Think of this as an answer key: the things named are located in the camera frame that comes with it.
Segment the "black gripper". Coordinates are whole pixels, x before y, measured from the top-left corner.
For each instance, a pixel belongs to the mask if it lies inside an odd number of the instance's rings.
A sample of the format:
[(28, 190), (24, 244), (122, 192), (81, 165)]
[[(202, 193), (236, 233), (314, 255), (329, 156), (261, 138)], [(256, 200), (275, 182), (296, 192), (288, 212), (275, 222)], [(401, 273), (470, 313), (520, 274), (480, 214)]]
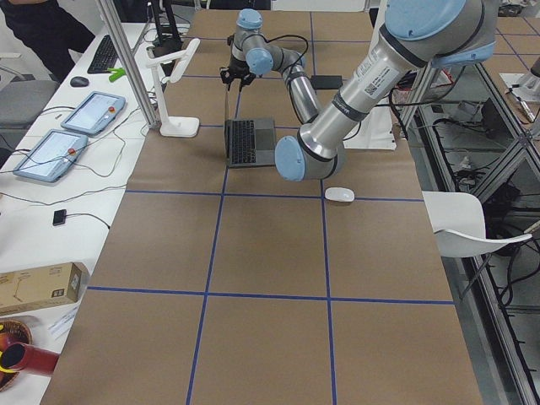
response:
[(219, 69), (219, 74), (222, 83), (228, 87), (230, 87), (236, 79), (240, 81), (240, 87), (244, 87), (250, 85), (256, 78), (256, 75), (250, 72), (249, 67), (245, 62), (234, 62), (228, 67), (221, 67)]

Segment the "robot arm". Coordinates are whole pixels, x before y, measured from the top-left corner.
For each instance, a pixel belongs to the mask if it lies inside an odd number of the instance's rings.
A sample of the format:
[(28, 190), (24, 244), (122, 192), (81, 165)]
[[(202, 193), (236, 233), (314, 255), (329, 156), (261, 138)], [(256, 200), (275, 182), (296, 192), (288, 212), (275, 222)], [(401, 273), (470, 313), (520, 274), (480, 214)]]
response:
[(301, 126), (277, 142), (274, 164), (288, 181), (322, 180), (341, 169), (344, 139), (406, 73), (489, 59), (498, 8), (496, 1), (483, 0), (388, 2), (376, 44), (349, 80), (330, 83), (336, 93), (326, 106), (317, 99), (317, 82), (305, 74), (302, 55), (271, 44), (261, 14), (244, 8), (228, 39), (229, 66), (220, 75), (226, 84), (239, 79), (242, 85), (269, 72), (282, 76)]

